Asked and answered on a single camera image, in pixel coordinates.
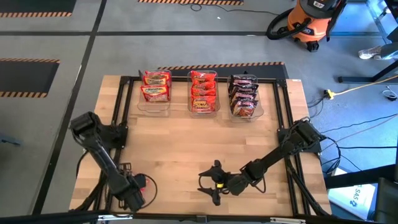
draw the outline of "sneaker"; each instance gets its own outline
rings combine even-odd
[[[373,58],[375,55],[379,55],[381,51],[381,46],[373,47],[371,49],[360,50],[358,55],[360,59],[370,59]]]

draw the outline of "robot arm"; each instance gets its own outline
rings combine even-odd
[[[107,149],[121,136],[118,130],[113,126],[103,125],[92,112],[72,120],[70,129],[75,141],[93,156],[107,176],[111,193],[118,200],[123,200],[132,212],[138,211],[145,204],[140,189],[145,187],[146,178],[143,174],[132,176],[123,173],[109,156]]]
[[[215,161],[215,165],[208,171],[199,174],[200,179],[202,177],[211,177],[215,182],[215,189],[206,189],[200,186],[198,190],[211,195],[213,197],[213,203],[215,205],[220,205],[220,193],[231,193],[237,196],[242,193],[248,185],[255,187],[264,179],[264,174],[270,166],[287,156],[297,154],[301,151],[306,151],[324,139],[326,139],[326,137],[321,135],[312,126],[309,119],[296,121],[294,125],[289,128],[289,133],[284,137],[279,147],[271,151],[262,159],[256,159],[255,161],[247,163],[244,167],[240,168],[240,174],[224,172],[221,168],[221,163],[219,161]],[[327,215],[319,204],[316,203],[304,183],[300,180],[290,159],[287,161],[288,171],[292,174],[294,181],[296,181],[314,211],[317,215]]]

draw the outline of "red snack package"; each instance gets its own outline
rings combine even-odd
[[[167,85],[144,85],[141,86],[142,94],[148,102],[169,101],[169,87]]]
[[[192,111],[210,113],[216,110],[215,96],[192,96]]]
[[[145,71],[143,80],[145,85],[171,86],[171,74],[168,71]]]
[[[192,88],[198,88],[201,90],[210,90],[216,88],[216,81],[200,83],[198,80],[193,81]]]
[[[216,78],[216,73],[208,73],[208,72],[198,72],[191,71],[192,82],[197,81],[198,83],[211,82]]]
[[[214,88],[211,90],[201,90],[201,89],[197,89],[197,88],[192,88],[191,95],[192,96],[215,96],[216,89]]]

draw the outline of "clear plastic bin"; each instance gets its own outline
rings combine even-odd
[[[171,71],[169,70],[151,70],[152,72],[170,72],[171,76]],[[143,74],[141,71],[139,71],[139,76],[141,77],[141,80],[143,80]],[[172,99],[172,88],[169,88],[169,94],[170,94],[170,100],[167,102],[147,102],[144,94],[140,90],[140,96],[139,96],[139,102],[138,102],[138,109],[141,110],[144,115],[146,116],[155,116],[155,117],[168,117],[170,115],[170,102]]]
[[[190,115],[192,118],[214,118],[217,116],[217,111],[220,110],[220,97],[218,93],[218,75],[215,71],[201,71],[197,70],[198,72],[205,72],[205,73],[215,73],[215,81],[216,81],[216,105],[215,110],[212,112],[194,112],[192,111],[192,103],[191,103],[191,87],[192,87],[192,79],[191,79],[191,72],[188,73],[187,76],[187,83],[188,83],[188,110],[190,111]]]
[[[258,79],[255,75],[235,75],[235,76],[241,76],[241,77],[253,77],[254,78],[254,83],[257,84],[258,83]],[[228,95],[228,89],[229,89],[229,84],[231,83],[231,77],[228,77],[227,79],[227,89],[226,89],[226,94]],[[252,114],[252,116],[247,116],[247,117],[243,117],[243,116],[236,116],[232,114],[231,111],[231,107],[229,106],[229,100],[228,100],[228,111],[229,111],[229,119],[234,122],[234,123],[247,123],[247,122],[253,122],[255,120],[257,120],[259,117],[261,117],[264,114],[264,110],[262,109],[261,106],[261,101],[260,101],[260,95],[259,95],[259,90],[257,89],[257,95],[256,95],[256,99],[258,101],[256,109],[254,109],[254,112]]]

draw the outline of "vacuum hose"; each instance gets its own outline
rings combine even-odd
[[[293,11],[293,9],[289,9],[288,11],[283,12],[282,14],[278,15],[273,21],[271,21],[271,23],[269,24],[268,29],[267,29],[267,37],[270,40],[280,40],[280,39],[284,39],[286,37],[293,36],[295,34],[298,34],[301,31],[303,31],[305,28],[307,28],[308,25],[310,25],[310,23],[312,21],[311,18],[306,18],[304,20],[303,24],[300,24],[294,30],[287,31],[282,34],[273,34],[272,30],[275,27],[275,25],[278,22],[280,22],[282,19],[285,19]]]

